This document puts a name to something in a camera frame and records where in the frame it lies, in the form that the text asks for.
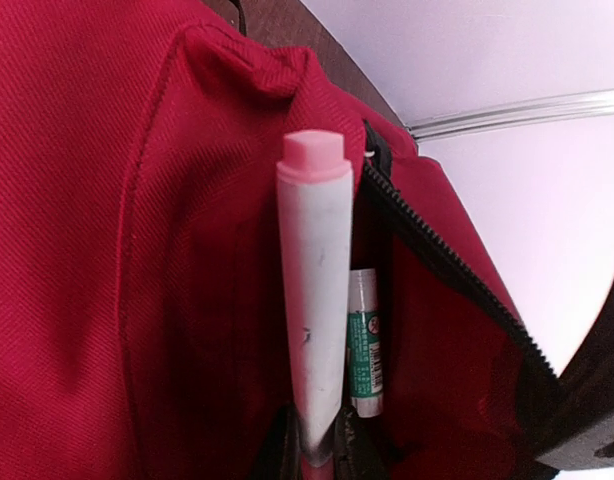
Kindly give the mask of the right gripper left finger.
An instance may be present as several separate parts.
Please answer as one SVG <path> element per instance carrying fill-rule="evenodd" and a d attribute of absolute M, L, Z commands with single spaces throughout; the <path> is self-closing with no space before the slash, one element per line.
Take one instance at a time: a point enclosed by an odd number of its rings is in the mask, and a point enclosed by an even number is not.
<path fill-rule="evenodd" d="M 249 473 L 255 480 L 302 478 L 299 421 L 293 404 L 282 406 L 262 442 Z"/>

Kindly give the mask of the white green glue stick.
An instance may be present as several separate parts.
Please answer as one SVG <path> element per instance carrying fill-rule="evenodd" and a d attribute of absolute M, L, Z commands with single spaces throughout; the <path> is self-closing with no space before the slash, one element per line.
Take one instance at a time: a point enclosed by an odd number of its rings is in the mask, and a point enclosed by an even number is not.
<path fill-rule="evenodd" d="M 378 284 L 375 269 L 352 270 L 347 316 L 347 377 L 352 406 L 361 418 L 383 412 Z"/>

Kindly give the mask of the red backpack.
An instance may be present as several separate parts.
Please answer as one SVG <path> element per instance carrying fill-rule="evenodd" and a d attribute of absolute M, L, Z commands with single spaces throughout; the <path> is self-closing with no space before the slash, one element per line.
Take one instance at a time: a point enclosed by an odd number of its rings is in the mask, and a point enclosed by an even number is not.
<path fill-rule="evenodd" d="M 250 479 L 292 397 L 276 165 L 340 133 L 389 479 L 551 479 L 557 379 L 442 167 L 198 1 L 0 1 L 0 479 Z"/>

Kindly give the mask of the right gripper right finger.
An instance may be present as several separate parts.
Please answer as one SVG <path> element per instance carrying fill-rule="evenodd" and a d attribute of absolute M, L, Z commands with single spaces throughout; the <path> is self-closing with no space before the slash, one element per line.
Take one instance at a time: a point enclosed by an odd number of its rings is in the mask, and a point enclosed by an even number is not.
<path fill-rule="evenodd" d="M 389 473 L 361 418 L 343 406 L 334 422 L 334 473 L 338 480 L 386 480 Z"/>

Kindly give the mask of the pink white marker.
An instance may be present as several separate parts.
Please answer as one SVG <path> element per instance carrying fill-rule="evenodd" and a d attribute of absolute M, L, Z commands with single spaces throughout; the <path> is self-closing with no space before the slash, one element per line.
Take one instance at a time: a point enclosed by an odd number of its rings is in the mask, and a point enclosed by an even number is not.
<path fill-rule="evenodd" d="M 277 204 L 299 467 L 334 478 L 334 422 L 341 408 L 354 174 L 339 133 L 285 135 Z"/>

